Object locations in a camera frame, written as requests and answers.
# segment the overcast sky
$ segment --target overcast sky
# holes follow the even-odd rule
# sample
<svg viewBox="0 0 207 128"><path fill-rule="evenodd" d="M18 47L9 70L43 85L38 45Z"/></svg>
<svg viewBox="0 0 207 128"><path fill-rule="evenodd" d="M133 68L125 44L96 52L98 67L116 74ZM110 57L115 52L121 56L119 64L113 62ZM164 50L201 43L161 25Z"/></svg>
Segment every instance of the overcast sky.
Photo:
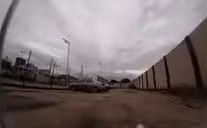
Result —
<svg viewBox="0 0 207 128"><path fill-rule="evenodd" d="M11 0L0 0L0 24ZM21 0L5 53L14 61L32 50L47 68L51 57L65 69L140 74L167 54L207 16L207 0Z"/></svg>

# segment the car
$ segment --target car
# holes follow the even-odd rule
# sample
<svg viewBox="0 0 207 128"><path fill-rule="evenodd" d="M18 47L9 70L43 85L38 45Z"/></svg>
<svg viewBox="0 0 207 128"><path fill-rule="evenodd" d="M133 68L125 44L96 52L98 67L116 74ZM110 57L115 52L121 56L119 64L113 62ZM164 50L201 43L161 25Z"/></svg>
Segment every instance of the car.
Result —
<svg viewBox="0 0 207 128"><path fill-rule="evenodd" d="M107 88L100 83L72 83L69 86L71 91L83 91L83 92L105 92Z"/></svg>

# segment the road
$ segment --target road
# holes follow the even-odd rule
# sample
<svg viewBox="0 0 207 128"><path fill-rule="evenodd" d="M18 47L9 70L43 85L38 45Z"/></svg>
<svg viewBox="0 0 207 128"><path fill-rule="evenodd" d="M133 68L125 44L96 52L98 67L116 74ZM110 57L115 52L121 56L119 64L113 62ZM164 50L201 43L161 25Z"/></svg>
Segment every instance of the road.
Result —
<svg viewBox="0 0 207 128"><path fill-rule="evenodd" d="M201 128L201 100L156 92L115 89L106 93L5 87L8 128Z"/></svg>

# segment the gray cloud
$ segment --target gray cloud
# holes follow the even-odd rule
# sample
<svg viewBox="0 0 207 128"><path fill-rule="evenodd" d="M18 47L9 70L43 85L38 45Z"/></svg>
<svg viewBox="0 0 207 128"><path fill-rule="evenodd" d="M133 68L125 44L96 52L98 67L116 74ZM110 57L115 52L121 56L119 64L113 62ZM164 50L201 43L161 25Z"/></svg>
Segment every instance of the gray cloud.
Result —
<svg viewBox="0 0 207 128"><path fill-rule="evenodd" d="M9 6L0 0L0 24ZM168 53L207 16L205 0L22 0L8 32L11 58L32 50L46 68L51 57L89 72L140 74Z"/></svg>

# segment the light pole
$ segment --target light pole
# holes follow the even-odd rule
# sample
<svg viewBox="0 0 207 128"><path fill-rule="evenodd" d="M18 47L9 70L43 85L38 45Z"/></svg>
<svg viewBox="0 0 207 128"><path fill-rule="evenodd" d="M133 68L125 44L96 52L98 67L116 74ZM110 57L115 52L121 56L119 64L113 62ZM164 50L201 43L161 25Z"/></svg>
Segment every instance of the light pole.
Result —
<svg viewBox="0 0 207 128"><path fill-rule="evenodd" d="M66 72L67 72L67 86L69 86L69 60L70 60L70 41L62 38L63 41L68 44L68 53L67 53L67 64L66 64Z"/></svg>
<svg viewBox="0 0 207 128"><path fill-rule="evenodd" d="M99 66L100 66L100 75L102 75L102 64L101 64L100 61L98 63L99 63Z"/></svg>

